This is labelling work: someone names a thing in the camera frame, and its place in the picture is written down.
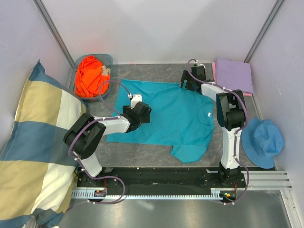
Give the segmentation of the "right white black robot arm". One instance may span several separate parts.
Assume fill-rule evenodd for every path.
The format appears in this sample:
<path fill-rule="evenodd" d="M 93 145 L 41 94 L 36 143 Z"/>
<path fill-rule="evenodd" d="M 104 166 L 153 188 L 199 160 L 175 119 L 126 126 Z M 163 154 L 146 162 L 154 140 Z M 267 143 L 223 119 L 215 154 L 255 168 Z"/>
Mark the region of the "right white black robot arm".
<path fill-rule="evenodd" d="M 229 90 L 206 79 L 203 64 L 183 71 L 180 87 L 207 96 L 216 103 L 217 122 L 223 132 L 223 153 L 218 173 L 212 174 L 223 187 L 245 187 L 239 164 L 240 137 L 247 120 L 247 110 L 240 90 Z"/>

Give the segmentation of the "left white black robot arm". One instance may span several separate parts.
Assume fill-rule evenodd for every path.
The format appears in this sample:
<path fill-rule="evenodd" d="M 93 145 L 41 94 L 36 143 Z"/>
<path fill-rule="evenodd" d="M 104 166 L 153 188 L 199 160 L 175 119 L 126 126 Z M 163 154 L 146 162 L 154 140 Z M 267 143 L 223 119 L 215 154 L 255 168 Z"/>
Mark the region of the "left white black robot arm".
<path fill-rule="evenodd" d="M 123 113 L 118 116 L 101 118 L 84 113 L 67 131 L 63 142 L 69 147 L 68 154 L 82 167 L 90 184 L 99 187 L 104 182 L 103 168 L 95 153 L 102 137 L 135 131 L 150 122 L 151 111 L 148 104 L 139 101 L 135 105 L 124 105 Z"/>

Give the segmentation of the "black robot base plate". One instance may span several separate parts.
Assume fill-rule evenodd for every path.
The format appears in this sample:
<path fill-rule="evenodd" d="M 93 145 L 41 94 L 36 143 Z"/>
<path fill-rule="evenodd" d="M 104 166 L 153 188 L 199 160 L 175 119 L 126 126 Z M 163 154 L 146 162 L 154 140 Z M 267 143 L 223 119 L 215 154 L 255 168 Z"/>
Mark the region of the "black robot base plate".
<path fill-rule="evenodd" d="M 206 168 L 106 168 L 99 177 L 106 180 L 93 180 L 83 171 L 78 173 L 77 186 L 85 188 L 102 188 L 115 195 L 122 192 L 130 195 L 186 195 L 210 194 L 211 189 L 228 189 L 234 191 L 241 187 L 223 187 L 218 178 L 218 168 L 208 171 Z"/>

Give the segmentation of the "teal t shirt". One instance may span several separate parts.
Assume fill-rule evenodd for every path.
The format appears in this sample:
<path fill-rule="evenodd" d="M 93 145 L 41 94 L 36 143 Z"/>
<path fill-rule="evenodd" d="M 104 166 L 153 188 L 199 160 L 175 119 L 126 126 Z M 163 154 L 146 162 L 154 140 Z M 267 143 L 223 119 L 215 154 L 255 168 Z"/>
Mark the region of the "teal t shirt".
<path fill-rule="evenodd" d="M 114 133 L 108 142 L 172 146 L 171 155 L 183 163 L 198 162 L 211 142 L 213 101 L 180 88 L 179 83 L 123 79 L 132 94 L 141 94 L 152 109 L 150 122 L 130 133 Z"/>

